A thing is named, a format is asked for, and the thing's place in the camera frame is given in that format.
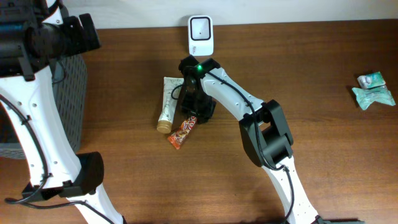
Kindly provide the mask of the white cream tube gold cap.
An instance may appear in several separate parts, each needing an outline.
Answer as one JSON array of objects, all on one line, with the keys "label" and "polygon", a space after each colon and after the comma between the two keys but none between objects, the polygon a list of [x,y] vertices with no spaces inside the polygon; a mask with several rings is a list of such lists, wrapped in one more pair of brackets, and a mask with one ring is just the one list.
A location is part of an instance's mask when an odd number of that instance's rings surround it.
[{"label": "white cream tube gold cap", "polygon": [[183,78],[164,77],[162,112],[157,123],[157,130],[160,133],[168,134],[172,130],[177,101],[183,83]]}]

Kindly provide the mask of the orange chocolate bar wrapper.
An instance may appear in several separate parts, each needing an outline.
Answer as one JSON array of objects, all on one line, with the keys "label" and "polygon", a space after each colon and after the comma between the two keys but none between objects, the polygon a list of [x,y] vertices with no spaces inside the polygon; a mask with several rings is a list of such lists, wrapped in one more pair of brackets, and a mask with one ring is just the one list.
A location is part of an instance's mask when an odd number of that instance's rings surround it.
[{"label": "orange chocolate bar wrapper", "polygon": [[169,143],[171,143],[174,148],[180,149],[190,131],[195,127],[196,123],[197,117],[189,116],[183,121],[180,127],[167,138]]}]

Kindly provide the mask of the green wet wipes pack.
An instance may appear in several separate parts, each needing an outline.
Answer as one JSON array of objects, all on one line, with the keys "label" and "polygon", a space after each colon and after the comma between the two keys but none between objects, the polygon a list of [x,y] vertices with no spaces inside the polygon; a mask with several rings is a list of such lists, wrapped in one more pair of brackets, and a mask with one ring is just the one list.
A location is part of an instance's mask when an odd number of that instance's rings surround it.
[{"label": "green wet wipes pack", "polygon": [[379,86],[372,89],[352,88],[356,97],[356,101],[362,110],[367,110],[368,107],[374,103],[382,103],[389,106],[395,106],[396,103],[392,97],[391,92],[387,86]]}]

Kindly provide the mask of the small teal tissue pack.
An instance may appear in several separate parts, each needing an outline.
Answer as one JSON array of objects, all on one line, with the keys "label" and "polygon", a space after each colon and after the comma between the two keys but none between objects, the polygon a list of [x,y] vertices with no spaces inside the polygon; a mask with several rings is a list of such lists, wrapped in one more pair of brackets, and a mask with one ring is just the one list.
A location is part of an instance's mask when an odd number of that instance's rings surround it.
[{"label": "small teal tissue pack", "polygon": [[381,72],[361,75],[357,78],[357,81],[362,89],[377,88],[386,84]]}]

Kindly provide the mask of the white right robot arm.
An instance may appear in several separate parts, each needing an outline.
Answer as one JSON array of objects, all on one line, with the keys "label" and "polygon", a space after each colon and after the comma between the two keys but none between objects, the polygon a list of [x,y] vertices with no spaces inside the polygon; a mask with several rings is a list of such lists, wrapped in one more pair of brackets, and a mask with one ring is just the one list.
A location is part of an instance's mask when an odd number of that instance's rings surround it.
[{"label": "white right robot arm", "polygon": [[181,60],[178,69],[184,77],[184,113],[204,124],[220,103],[237,119],[246,155],[265,170],[282,202],[282,223],[323,223],[297,174],[294,140],[280,104],[252,96],[212,58],[199,62],[190,55]]}]

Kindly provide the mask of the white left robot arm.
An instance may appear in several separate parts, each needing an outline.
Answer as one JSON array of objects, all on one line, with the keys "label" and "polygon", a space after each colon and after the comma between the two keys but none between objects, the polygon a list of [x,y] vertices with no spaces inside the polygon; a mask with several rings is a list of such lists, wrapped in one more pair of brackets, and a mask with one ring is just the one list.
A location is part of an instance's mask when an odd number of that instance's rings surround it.
[{"label": "white left robot arm", "polygon": [[89,14],[70,16],[61,1],[1,2],[1,104],[29,165],[22,198],[6,203],[43,209],[59,196],[88,223],[124,223],[104,187],[101,154],[76,154],[53,95],[63,58],[100,48]]}]

